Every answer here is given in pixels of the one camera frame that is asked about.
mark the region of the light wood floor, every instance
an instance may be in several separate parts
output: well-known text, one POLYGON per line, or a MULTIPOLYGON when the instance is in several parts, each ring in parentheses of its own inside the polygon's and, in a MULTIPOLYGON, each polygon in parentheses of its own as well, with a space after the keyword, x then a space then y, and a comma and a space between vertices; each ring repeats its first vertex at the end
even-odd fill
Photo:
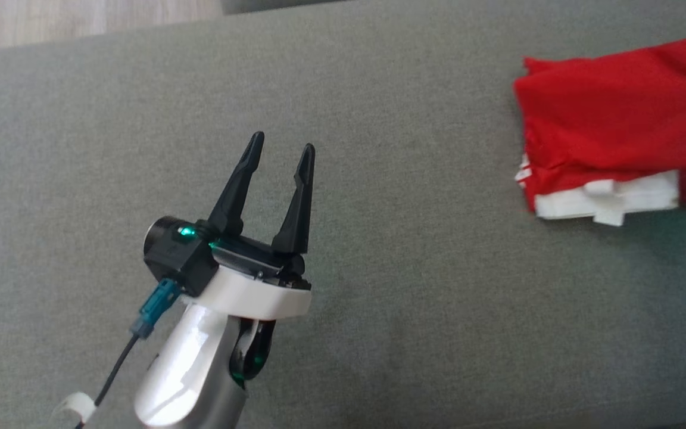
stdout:
POLYGON ((221 16, 219 0, 0 0, 0 47, 221 16))

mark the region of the teal connector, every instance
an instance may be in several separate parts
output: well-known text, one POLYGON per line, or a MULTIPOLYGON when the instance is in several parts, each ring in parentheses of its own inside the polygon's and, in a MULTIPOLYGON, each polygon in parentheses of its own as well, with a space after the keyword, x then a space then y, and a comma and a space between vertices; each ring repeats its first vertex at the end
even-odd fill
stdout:
POLYGON ((139 317, 129 330, 132 334, 139 335, 141 339, 147 339, 152 334, 155 324, 158 323, 161 315, 166 310, 171 309, 172 304, 179 298, 182 291, 174 280, 163 279, 158 283, 152 295, 147 298, 147 302, 139 309, 139 317))

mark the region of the green led light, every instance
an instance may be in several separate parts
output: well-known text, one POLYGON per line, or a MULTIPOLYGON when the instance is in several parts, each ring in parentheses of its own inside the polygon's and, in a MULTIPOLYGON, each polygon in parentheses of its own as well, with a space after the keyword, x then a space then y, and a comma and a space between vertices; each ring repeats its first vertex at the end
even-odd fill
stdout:
POLYGON ((197 232, 195 232, 194 228, 190 228, 190 227, 180 228, 179 233, 184 235, 184 236, 197 234, 197 232))

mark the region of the black cable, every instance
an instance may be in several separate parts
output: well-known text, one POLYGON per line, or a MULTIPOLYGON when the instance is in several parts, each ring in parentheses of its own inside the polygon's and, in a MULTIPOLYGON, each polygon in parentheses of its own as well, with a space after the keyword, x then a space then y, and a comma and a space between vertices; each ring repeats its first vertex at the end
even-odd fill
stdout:
MULTIPOLYGON (((136 340, 138 339, 139 334, 133 334, 128 344, 126 344, 126 348, 124 348, 123 351, 120 352, 120 356, 118 356, 118 360, 115 361, 115 366, 113 366, 113 370, 110 372, 109 375, 107 375, 107 380, 105 380, 105 384, 104 386, 102 386, 100 394, 98 394, 97 399, 95 399, 95 407, 99 407, 102 403, 102 400, 106 396, 107 391, 110 390, 110 386, 113 383, 113 380, 115 380, 116 375, 118 375, 118 369, 120 369, 120 366, 123 364, 123 361, 126 360, 126 356, 129 355, 131 348, 134 347, 134 344, 136 344, 136 340)), ((85 423, 83 421, 79 421, 79 423, 76 424, 76 429, 82 429, 82 427, 84 427, 84 424, 85 423)))

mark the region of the gray cushion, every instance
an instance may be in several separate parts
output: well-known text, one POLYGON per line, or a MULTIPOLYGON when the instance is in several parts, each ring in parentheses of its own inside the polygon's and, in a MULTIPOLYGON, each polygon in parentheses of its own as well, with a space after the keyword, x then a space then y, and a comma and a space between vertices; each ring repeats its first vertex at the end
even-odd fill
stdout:
MULTIPOLYGON (((154 286, 142 237, 207 215, 255 130, 269 240, 317 146, 310 314, 243 427, 686 421, 686 211, 542 222, 512 177, 522 57, 686 36, 686 1, 340 2, 0 51, 0 427, 97 394, 154 286)), ((182 309, 92 423, 132 401, 182 309)))

